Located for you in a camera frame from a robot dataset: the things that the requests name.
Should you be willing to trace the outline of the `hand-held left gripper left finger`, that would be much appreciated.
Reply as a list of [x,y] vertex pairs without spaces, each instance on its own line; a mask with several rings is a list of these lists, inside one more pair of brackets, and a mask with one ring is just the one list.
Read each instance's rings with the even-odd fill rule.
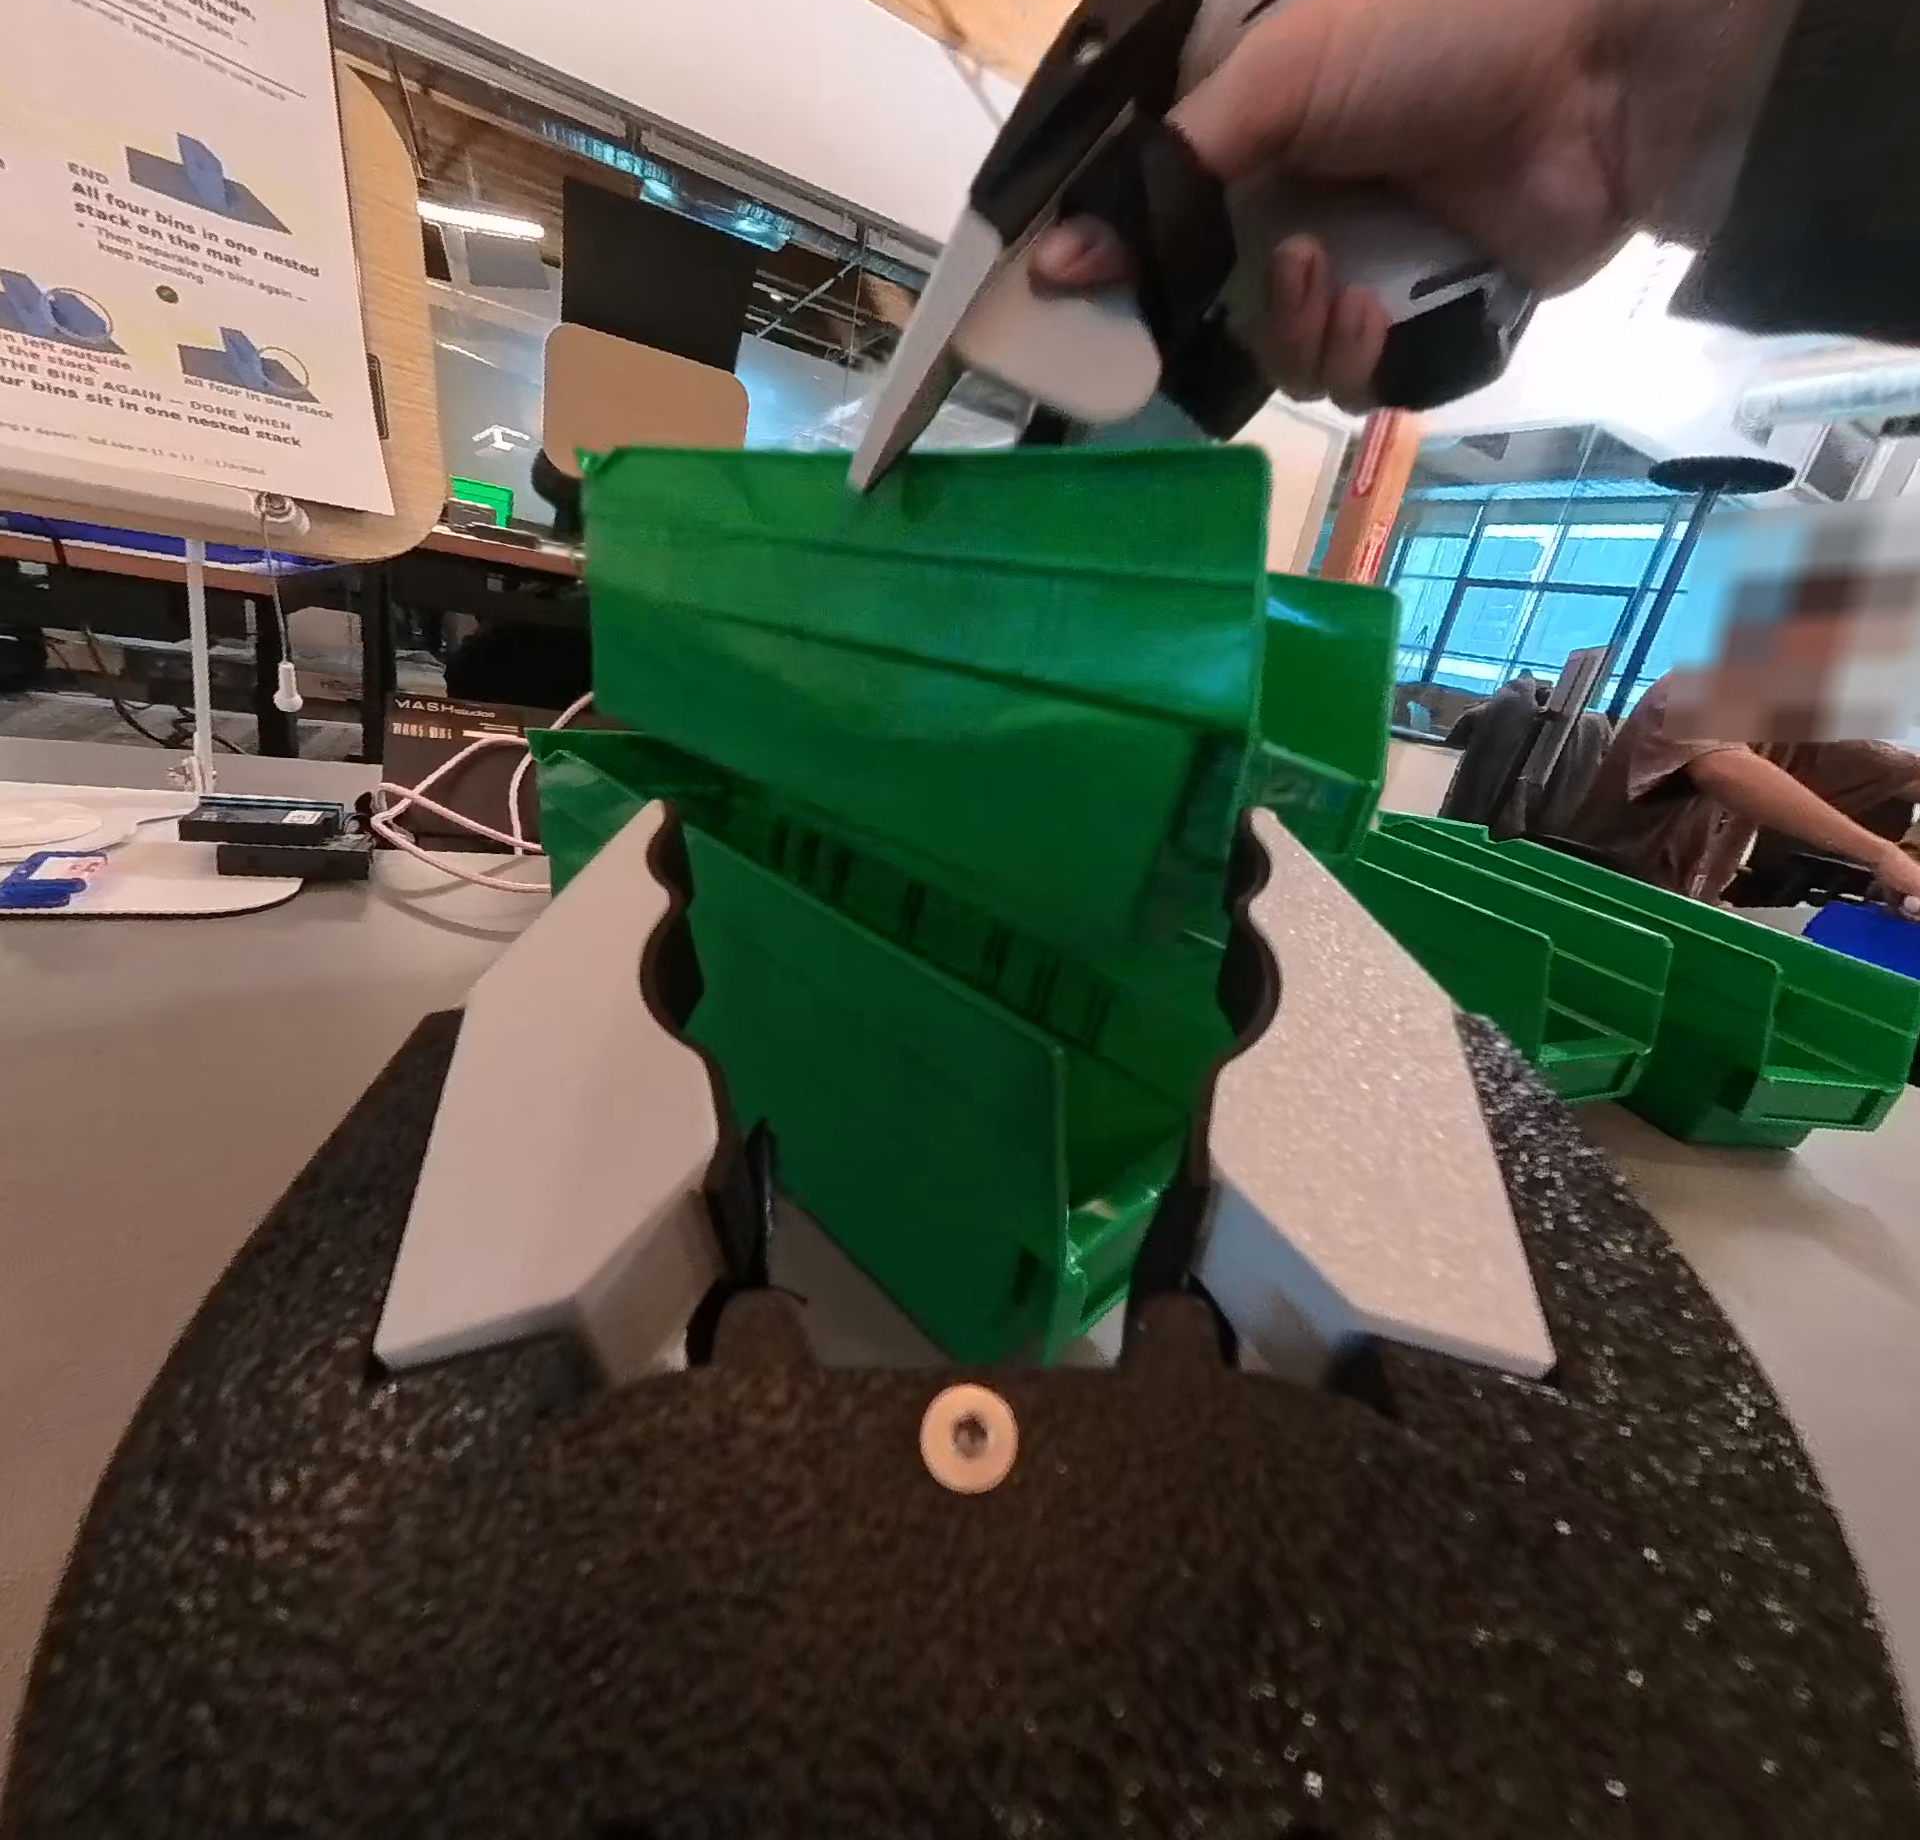
[[469,992],[372,1352],[545,1336],[612,1384],[705,1362],[769,1287],[773,1138],[693,1036],[683,820],[645,802]]

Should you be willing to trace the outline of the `printed instruction sheet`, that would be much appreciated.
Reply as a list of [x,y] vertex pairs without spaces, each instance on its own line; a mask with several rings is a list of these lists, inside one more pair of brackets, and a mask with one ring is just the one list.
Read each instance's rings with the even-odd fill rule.
[[3,0],[5,487],[387,513],[328,0]]

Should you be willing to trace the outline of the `dark jacket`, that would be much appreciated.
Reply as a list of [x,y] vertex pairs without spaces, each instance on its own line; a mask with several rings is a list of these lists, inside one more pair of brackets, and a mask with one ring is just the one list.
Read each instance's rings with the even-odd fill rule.
[[1458,751],[1439,815],[1484,824],[1496,840],[1573,839],[1573,823],[1591,791],[1599,763],[1616,740],[1618,723],[1601,711],[1584,711],[1547,780],[1530,786],[1523,777],[1540,737],[1551,688],[1517,675],[1500,691],[1463,711],[1445,737]]

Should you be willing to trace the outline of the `brown office desk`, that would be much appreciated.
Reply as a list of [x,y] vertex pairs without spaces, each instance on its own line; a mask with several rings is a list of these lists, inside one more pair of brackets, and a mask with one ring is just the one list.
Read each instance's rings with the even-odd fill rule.
[[414,554],[440,554],[498,570],[541,572],[566,579],[580,579],[583,572],[580,547],[526,536],[517,529],[469,530],[436,525],[417,543]]

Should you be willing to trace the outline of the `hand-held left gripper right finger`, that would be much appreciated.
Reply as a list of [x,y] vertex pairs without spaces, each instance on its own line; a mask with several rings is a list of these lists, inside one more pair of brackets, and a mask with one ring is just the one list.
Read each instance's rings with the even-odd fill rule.
[[1200,1089],[1140,1309],[1328,1385],[1380,1346],[1542,1384],[1557,1346],[1448,995],[1270,810],[1237,820]]

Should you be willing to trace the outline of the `black disc floor lamp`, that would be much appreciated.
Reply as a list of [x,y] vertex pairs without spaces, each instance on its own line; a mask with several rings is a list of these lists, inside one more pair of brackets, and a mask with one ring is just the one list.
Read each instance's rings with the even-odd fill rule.
[[1732,455],[1682,456],[1659,460],[1646,473],[1646,481],[1693,500],[1686,530],[1661,580],[1661,600],[1668,604],[1676,599],[1688,579],[1699,539],[1714,509],[1725,498],[1776,494],[1789,487],[1793,484],[1793,468],[1783,460]]

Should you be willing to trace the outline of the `tan rounded board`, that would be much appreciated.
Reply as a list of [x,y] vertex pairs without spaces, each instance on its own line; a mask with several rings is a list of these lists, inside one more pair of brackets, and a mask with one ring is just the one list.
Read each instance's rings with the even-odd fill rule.
[[578,322],[544,344],[541,455],[567,477],[623,446],[739,449],[747,422],[734,371]]

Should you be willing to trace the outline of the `wooden post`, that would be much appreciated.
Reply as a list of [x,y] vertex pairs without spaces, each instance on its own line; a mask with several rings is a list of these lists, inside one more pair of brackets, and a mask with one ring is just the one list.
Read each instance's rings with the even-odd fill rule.
[[1366,417],[1357,455],[1342,484],[1318,572],[1333,580],[1376,584],[1404,503],[1422,420],[1394,407]]

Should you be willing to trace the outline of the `white stand with base plate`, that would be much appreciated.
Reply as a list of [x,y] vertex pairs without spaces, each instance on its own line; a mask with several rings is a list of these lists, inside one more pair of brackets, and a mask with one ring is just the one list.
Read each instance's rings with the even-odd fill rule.
[[294,901],[302,881],[255,877],[221,877],[215,869],[210,843],[182,843],[177,823],[220,785],[208,654],[208,547],[185,539],[183,585],[188,597],[188,651],[193,688],[193,732],[183,763],[175,770],[177,786],[104,789],[87,785],[5,780],[3,796],[57,796],[97,810],[106,824],[88,848],[108,854],[106,875],[62,912],[19,912],[16,920],[212,920],[255,915]]

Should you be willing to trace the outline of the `black printed box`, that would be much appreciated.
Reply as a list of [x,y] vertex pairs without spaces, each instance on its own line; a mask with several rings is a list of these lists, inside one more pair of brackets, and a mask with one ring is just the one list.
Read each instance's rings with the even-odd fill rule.
[[530,737],[591,714],[591,697],[563,709],[397,694],[382,732],[382,780],[368,823],[389,845],[420,851],[541,851],[541,801]]

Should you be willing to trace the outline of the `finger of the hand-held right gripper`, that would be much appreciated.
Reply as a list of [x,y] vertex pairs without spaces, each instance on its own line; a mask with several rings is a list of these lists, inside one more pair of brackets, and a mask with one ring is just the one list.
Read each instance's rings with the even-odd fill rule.
[[980,213],[960,214],[901,331],[899,351],[873,395],[869,422],[848,458],[852,494],[869,494],[883,481],[972,371],[985,371],[1012,390],[1022,402],[1022,417],[1048,411],[1038,389],[1014,376],[1012,351],[1001,351],[1001,360],[981,360],[962,348],[975,307],[1022,265],[1042,223],[1042,216],[1034,216],[1006,237]]

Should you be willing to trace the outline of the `black panel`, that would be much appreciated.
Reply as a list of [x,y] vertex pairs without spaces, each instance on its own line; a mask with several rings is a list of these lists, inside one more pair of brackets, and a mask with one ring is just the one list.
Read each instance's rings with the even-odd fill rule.
[[734,372],[757,249],[642,199],[563,181],[562,320]]

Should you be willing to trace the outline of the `blue plastic bin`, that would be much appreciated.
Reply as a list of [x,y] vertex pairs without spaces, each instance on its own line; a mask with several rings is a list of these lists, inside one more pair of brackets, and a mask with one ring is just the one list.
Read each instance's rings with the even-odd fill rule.
[[1880,966],[1909,980],[1920,977],[1918,920],[1881,901],[1825,901],[1802,933],[1833,954]]
[[183,559],[185,539],[159,530],[134,530],[96,521],[62,519],[21,511],[3,511],[3,530],[36,536],[45,539],[79,543],[87,547],[114,547],[155,556]]

